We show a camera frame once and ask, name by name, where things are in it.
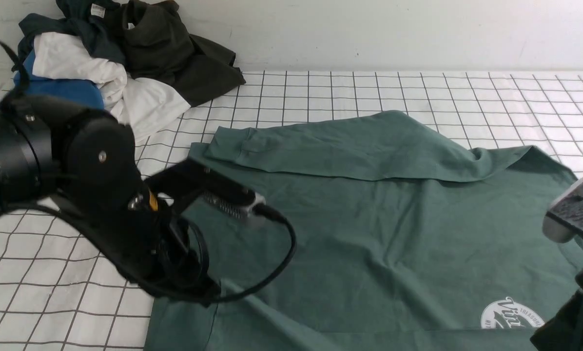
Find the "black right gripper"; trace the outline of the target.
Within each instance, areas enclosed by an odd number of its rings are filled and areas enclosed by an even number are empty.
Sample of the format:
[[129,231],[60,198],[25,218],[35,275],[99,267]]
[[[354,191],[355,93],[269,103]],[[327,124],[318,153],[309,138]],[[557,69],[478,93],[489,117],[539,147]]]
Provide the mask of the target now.
[[575,280],[579,289],[530,338],[538,351],[583,351],[583,270]]

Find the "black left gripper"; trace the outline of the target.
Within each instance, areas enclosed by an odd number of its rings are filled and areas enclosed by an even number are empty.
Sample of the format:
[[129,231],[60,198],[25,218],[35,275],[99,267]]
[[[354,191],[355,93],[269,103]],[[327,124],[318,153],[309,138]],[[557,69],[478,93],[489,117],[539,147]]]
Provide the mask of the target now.
[[133,161],[67,161],[56,199],[126,280],[153,297],[207,306],[221,288],[208,274],[201,230],[182,213],[214,181],[195,161],[149,178]]

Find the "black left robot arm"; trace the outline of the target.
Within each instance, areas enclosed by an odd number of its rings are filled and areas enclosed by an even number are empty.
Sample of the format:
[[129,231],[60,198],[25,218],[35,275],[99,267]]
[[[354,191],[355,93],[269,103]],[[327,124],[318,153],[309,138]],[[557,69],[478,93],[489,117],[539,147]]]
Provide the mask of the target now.
[[209,305],[200,229],[181,215],[204,189],[189,160],[143,178],[129,126],[105,110],[51,96],[0,102],[0,217],[35,210],[81,233],[127,281],[153,297]]

